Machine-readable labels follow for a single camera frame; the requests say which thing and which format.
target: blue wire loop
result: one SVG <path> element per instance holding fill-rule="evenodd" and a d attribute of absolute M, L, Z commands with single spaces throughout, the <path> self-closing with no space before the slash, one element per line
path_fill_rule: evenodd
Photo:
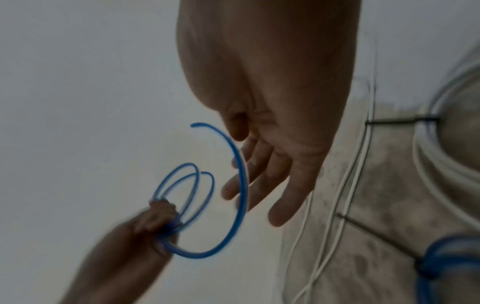
<path fill-rule="evenodd" d="M 238 211 L 235 216 L 235 220 L 233 221 L 233 225 L 230 228 L 230 231 L 227 233 L 226 237 L 214 248 L 205 251 L 205 252 L 190 252 L 185 249 L 182 249 L 174 244 L 172 244 L 169 240 L 168 237 L 176 234 L 188 226 L 190 226 L 193 222 L 195 222 L 200 214 L 206 209 L 207 205 L 210 203 L 210 200 L 212 199 L 214 189 L 215 189 L 215 179 L 214 176 L 210 172 L 200 172 L 199 168 L 193 164 L 193 163 L 185 163 L 177 168 L 175 168 L 172 172 L 170 172 L 160 183 L 158 188 L 156 189 L 155 193 L 152 196 L 152 200 L 160 200 L 160 199 L 165 199 L 167 195 L 175 189 L 177 186 L 179 186 L 181 183 L 184 181 L 195 178 L 195 181 L 193 183 L 193 187 L 190 191 L 190 194 L 188 195 L 188 198 L 185 202 L 185 205 L 183 205 L 180 213 L 178 216 L 170 222 L 168 225 L 166 225 L 163 229 L 162 232 L 158 233 L 156 235 L 156 239 L 158 242 L 160 242 L 168 251 L 186 257 L 186 258 L 193 258 L 193 259 L 199 259 L 199 258 L 206 258 L 209 256 L 212 256 L 214 254 L 217 254 L 220 252 L 225 246 L 230 243 L 230 241 L 233 239 L 233 237 L 236 235 L 238 232 L 240 225 L 242 224 L 242 221 L 245 217 L 245 214 L 247 213 L 247 208 L 248 208 L 248 175 L 247 175 L 247 169 L 245 168 L 244 161 L 242 159 L 242 156 L 240 154 L 240 151 L 237 149 L 235 146 L 234 142 L 230 139 L 229 136 L 227 136 L 224 132 L 219 130 L 218 128 L 207 124 L 207 123 L 194 123 L 190 125 L 192 128 L 209 128 L 213 130 L 215 133 L 223 137 L 227 144 L 230 146 L 231 150 L 233 151 L 233 157 L 238 165 L 238 176 L 240 179 L 240 195 L 239 195 L 239 204 L 238 204 Z M 192 167 L 195 170 L 195 173 L 188 174 L 177 181 L 175 181 L 170 187 L 168 187 L 164 192 L 162 192 L 163 188 L 165 188 L 165 185 L 171 180 L 171 178 L 177 174 L 180 170 L 187 168 L 187 167 Z M 211 179 L 211 187 L 210 191 L 208 192 L 205 200 L 201 204 L 200 208 L 190 217 L 188 220 L 184 221 L 182 223 L 183 216 L 185 213 L 188 211 L 188 209 L 191 207 L 192 202 L 195 198 L 195 195 L 197 194 L 198 188 L 199 188 L 199 183 L 200 183 L 200 175 L 208 175 Z"/>
<path fill-rule="evenodd" d="M 460 246 L 480 246 L 480 236 L 456 235 L 441 238 L 428 247 L 423 258 L 416 261 L 418 272 L 416 279 L 416 298 L 418 304 L 437 304 L 439 301 L 433 292 L 436 279 L 447 271 L 475 269 L 480 271 L 480 259 L 470 255 L 447 253 L 450 248 Z"/>

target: palm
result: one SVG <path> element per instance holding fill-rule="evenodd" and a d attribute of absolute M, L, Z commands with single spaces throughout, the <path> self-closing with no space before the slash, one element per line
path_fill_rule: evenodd
<path fill-rule="evenodd" d="M 250 207 L 290 177 L 269 213 L 280 226 L 313 189 L 332 144 L 352 77 L 356 31 L 322 37 L 326 25 L 312 21 L 308 10 L 229 3 L 181 3 L 180 60 L 198 99 L 219 111 L 234 139 L 246 139 Z M 232 199 L 238 191 L 233 177 L 222 195 Z"/>

